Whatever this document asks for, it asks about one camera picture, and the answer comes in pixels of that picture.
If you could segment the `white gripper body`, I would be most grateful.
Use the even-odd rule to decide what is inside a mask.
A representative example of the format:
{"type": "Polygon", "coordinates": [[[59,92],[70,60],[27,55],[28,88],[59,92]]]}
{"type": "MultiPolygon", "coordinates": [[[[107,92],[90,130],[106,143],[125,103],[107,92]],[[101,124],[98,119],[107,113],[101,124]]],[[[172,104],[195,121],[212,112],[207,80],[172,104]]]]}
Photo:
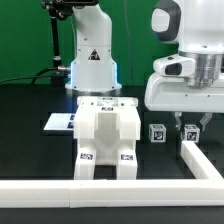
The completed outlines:
{"type": "Polygon", "coordinates": [[[145,105],[150,111],[224,113],[221,55],[171,55],[153,63],[145,105]]]}

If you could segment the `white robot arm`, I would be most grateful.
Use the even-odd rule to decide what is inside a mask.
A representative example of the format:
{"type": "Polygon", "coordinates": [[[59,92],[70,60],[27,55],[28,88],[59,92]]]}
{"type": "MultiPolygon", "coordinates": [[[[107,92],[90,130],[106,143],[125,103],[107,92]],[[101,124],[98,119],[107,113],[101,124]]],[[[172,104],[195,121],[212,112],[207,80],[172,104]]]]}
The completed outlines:
{"type": "MultiPolygon", "coordinates": [[[[112,21],[98,3],[73,5],[75,59],[66,87],[107,92],[121,85],[111,56],[112,21]]],[[[151,111],[224,113],[224,0],[159,0],[150,26],[155,38],[176,44],[153,61],[144,102],[151,111]]]]}

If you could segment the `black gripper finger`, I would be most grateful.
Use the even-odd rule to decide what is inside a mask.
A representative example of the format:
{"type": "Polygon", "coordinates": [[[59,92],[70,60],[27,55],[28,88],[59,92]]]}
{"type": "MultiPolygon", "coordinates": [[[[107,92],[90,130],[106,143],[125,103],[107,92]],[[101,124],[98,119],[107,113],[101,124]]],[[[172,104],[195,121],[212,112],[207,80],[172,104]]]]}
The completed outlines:
{"type": "Polygon", "coordinates": [[[207,112],[203,115],[203,117],[200,120],[200,124],[201,124],[201,131],[204,132],[206,129],[206,125],[210,122],[210,120],[212,119],[213,114],[210,112],[207,112]]]}
{"type": "Polygon", "coordinates": [[[176,121],[176,129],[178,131],[181,131],[181,128],[182,128],[182,112],[174,112],[174,118],[175,118],[175,121],[176,121]]]}

